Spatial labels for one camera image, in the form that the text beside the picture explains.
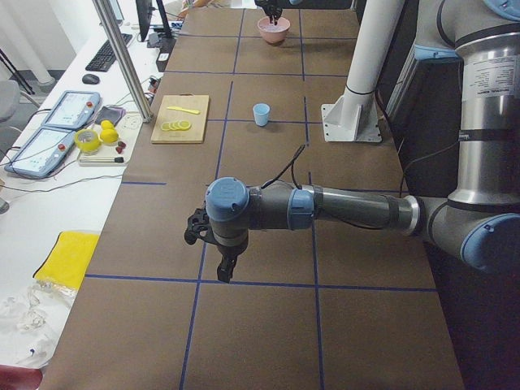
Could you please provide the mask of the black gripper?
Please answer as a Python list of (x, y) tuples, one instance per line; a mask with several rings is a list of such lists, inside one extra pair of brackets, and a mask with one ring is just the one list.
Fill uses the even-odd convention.
[(269, 20), (271, 24), (278, 24), (278, 16), (282, 15), (283, 8), (278, 4), (277, 0), (255, 0), (257, 7), (261, 7), (266, 15), (270, 15)]
[(220, 236), (212, 232), (219, 252), (223, 255), (217, 267), (218, 281), (229, 283), (233, 277), (236, 266), (236, 259), (243, 254), (248, 247), (248, 232), (240, 231), (238, 235), (232, 237)]

